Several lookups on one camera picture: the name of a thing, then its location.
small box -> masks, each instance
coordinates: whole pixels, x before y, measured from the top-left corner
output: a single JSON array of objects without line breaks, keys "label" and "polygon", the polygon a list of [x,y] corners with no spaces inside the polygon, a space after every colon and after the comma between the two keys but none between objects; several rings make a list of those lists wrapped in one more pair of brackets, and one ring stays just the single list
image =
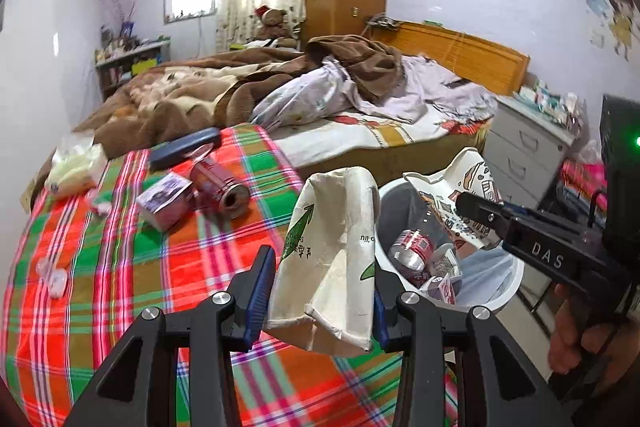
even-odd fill
[{"label": "small box", "polygon": [[192,210],[191,182],[169,172],[136,198],[142,218],[159,232],[166,232]]}]

drawer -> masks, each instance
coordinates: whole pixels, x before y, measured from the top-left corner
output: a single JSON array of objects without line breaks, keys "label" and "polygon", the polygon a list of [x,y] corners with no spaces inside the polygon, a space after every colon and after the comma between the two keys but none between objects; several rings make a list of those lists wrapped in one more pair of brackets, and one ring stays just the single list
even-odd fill
[{"label": "drawer", "polygon": [[538,200],[529,194],[524,188],[520,187],[495,165],[492,165],[488,161],[486,162],[486,165],[489,167],[491,175],[494,177],[495,185],[498,187],[498,190],[500,190],[500,195],[504,201],[521,204],[522,206],[528,206],[529,208],[538,207]]},{"label": "drawer", "polygon": [[538,200],[542,199],[556,175],[529,158],[507,140],[490,132],[484,146],[484,159],[504,172],[511,180]]},{"label": "drawer", "polygon": [[566,145],[535,123],[503,106],[500,106],[494,118],[491,131],[523,151],[538,165],[554,173],[567,149]]}]

trash can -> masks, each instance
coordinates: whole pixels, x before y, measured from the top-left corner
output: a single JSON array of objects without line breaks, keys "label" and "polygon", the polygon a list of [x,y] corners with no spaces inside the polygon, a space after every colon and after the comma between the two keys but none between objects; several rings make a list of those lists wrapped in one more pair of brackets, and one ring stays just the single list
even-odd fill
[{"label": "trash can", "polygon": [[[398,270],[396,270],[386,256],[386,252],[388,252],[396,238],[398,238],[403,230],[407,229],[410,213],[415,212],[420,206],[423,206],[425,211],[428,210],[428,204],[416,193],[413,186],[402,178],[389,182],[380,188],[380,216],[376,224],[376,260],[382,269],[396,273],[406,290],[420,293],[426,297],[426,293],[418,290],[418,288],[398,273]],[[462,295],[462,292],[465,291],[465,282],[469,288],[472,284],[478,285],[479,282],[482,282],[482,270],[484,269],[486,272],[489,272],[489,270],[495,268],[495,266],[492,265],[492,259],[499,260],[499,277],[504,277],[504,279],[496,289],[493,287],[489,289],[490,297],[481,298],[484,302],[466,302],[463,305],[457,305],[456,308],[468,310],[472,306],[483,305],[491,311],[498,312],[515,295],[522,281],[524,262],[516,256],[502,251],[501,247],[498,248],[500,248],[500,251],[494,249],[495,251],[493,253],[492,251],[478,251],[466,257],[466,259],[460,263],[462,285],[459,295]],[[482,263],[476,263],[476,258],[472,259],[475,255],[477,255],[477,259]],[[465,270],[465,265],[468,267],[473,266],[474,270]],[[475,277],[473,281],[470,275],[472,271]],[[482,289],[477,292],[476,295],[481,297]],[[441,301],[431,300],[441,307],[449,306]]]}]

soda can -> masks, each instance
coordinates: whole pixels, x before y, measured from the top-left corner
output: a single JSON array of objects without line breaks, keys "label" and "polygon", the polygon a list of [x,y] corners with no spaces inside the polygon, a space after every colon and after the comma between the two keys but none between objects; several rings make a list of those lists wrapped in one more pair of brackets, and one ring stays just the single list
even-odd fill
[{"label": "soda can", "polygon": [[208,156],[194,163],[189,178],[216,214],[234,219],[249,207],[249,188]]}]

brown blanket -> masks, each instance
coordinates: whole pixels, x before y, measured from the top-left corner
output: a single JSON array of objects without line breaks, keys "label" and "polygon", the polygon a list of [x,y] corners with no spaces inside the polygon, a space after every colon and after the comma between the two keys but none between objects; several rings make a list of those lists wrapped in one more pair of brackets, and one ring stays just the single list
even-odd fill
[{"label": "brown blanket", "polygon": [[[249,120],[255,105],[267,94],[304,73],[321,67],[322,58],[333,55],[347,69],[363,98],[375,101],[390,92],[403,79],[401,53],[380,42],[359,36],[329,36],[311,39],[305,54],[277,48],[249,48],[195,60],[166,62],[139,74],[121,87],[104,104],[78,125],[74,131],[92,129],[95,142],[101,143],[109,159],[132,150],[152,147],[200,129],[224,128]],[[165,84],[166,68],[260,67],[283,62],[269,71],[242,76],[230,87],[218,80],[174,89],[154,103],[151,112],[139,108],[143,86]],[[202,100],[207,103],[177,103],[178,100]],[[35,194],[42,188],[50,170],[50,159],[35,180]]]}]

